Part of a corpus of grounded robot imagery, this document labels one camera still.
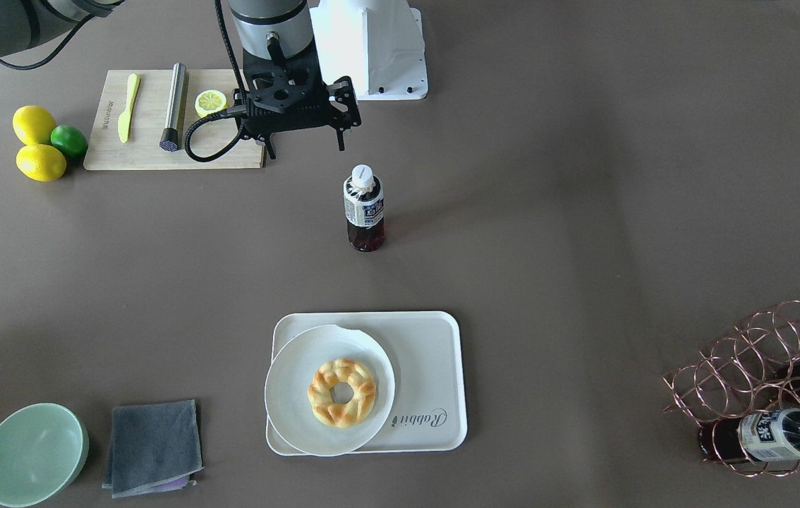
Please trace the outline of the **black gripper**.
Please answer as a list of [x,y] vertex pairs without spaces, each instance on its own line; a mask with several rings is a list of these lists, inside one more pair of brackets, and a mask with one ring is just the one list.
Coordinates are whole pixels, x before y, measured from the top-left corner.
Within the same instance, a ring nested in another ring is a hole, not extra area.
[[236,121],[243,138],[261,140],[265,154],[274,160],[273,134],[330,126],[339,151],[346,149],[345,132],[362,123],[353,83],[348,76],[325,83],[315,44],[282,65],[243,52],[243,64],[251,86],[245,97],[236,100]]

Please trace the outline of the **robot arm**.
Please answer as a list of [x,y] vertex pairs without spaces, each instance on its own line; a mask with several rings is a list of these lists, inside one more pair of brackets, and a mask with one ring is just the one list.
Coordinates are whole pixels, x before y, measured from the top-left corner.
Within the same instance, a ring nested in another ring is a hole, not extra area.
[[[0,1],[0,61],[61,37],[70,41],[93,18],[109,16],[116,1]],[[326,84],[320,70],[310,7],[305,1],[231,1],[230,13],[243,48],[237,62],[225,23],[222,39],[238,83],[236,103],[197,120],[184,135],[185,151],[200,163],[190,147],[193,133],[214,120],[235,119],[235,139],[253,139],[274,151],[277,133],[334,128],[339,149],[344,134],[361,118],[351,78]]]

